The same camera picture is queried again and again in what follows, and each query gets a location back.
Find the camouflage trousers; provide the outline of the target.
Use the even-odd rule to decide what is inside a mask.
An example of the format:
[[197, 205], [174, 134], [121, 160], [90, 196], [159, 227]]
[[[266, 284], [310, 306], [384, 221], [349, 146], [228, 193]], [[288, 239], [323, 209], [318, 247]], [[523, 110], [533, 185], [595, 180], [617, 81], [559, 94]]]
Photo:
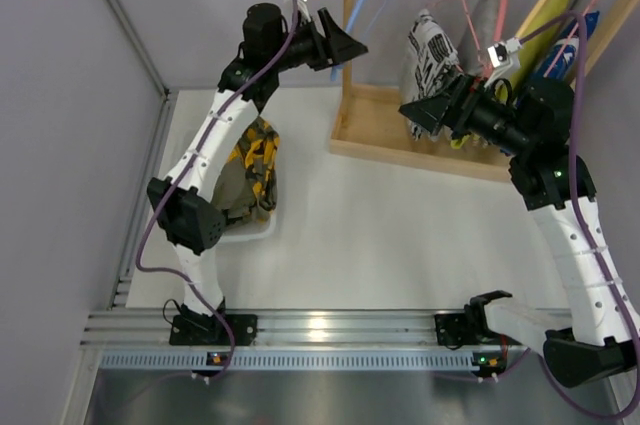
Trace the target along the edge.
[[225, 228], [266, 223], [278, 201], [276, 157], [280, 136], [257, 117], [244, 131], [214, 188], [211, 204], [224, 216]]

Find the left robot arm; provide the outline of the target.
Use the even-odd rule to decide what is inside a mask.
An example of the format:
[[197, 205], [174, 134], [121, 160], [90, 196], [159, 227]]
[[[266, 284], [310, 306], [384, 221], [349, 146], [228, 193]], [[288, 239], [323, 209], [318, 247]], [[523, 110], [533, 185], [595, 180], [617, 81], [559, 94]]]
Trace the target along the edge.
[[152, 178], [147, 197], [149, 225], [159, 227], [178, 258], [172, 275], [184, 284], [178, 309], [189, 325], [214, 334], [226, 328], [225, 297], [208, 284], [204, 258], [227, 225], [213, 202], [214, 189], [243, 134], [256, 124], [280, 85], [281, 73], [302, 65], [322, 71], [367, 53], [322, 8], [317, 19], [293, 9], [285, 19], [279, 6], [251, 6], [242, 24], [237, 55], [224, 69], [213, 102], [178, 162], [162, 178]]

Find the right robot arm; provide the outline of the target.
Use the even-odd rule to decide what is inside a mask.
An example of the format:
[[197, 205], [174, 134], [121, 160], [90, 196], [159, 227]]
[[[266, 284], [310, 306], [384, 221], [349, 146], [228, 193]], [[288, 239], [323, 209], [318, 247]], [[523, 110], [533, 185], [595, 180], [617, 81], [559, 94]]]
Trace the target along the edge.
[[425, 132], [477, 135], [510, 156], [511, 183], [540, 230], [570, 310], [562, 323], [502, 290], [476, 295], [464, 310], [480, 340], [504, 335], [535, 352], [550, 375], [574, 388], [638, 365], [639, 315], [626, 301], [600, 228], [596, 188], [570, 144], [574, 91], [538, 77], [514, 104], [471, 75], [399, 112]]

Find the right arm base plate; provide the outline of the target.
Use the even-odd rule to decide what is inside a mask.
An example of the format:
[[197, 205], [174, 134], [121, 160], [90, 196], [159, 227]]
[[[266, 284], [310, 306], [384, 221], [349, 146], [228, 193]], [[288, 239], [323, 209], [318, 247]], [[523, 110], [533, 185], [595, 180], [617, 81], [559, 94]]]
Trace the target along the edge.
[[472, 314], [464, 312], [439, 313], [434, 316], [439, 345], [454, 349], [471, 345], [499, 345], [499, 336], [489, 331]]

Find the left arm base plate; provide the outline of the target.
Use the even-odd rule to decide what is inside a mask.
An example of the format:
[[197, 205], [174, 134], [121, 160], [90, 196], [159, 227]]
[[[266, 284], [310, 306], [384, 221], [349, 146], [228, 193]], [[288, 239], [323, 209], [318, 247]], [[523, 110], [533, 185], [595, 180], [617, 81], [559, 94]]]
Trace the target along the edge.
[[[258, 316], [254, 314], [223, 315], [231, 330], [236, 346], [249, 346], [256, 338]], [[191, 311], [176, 315], [169, 337], [172, 346], [229, 346], [230, 334], [213, 315], [194, 314]]]

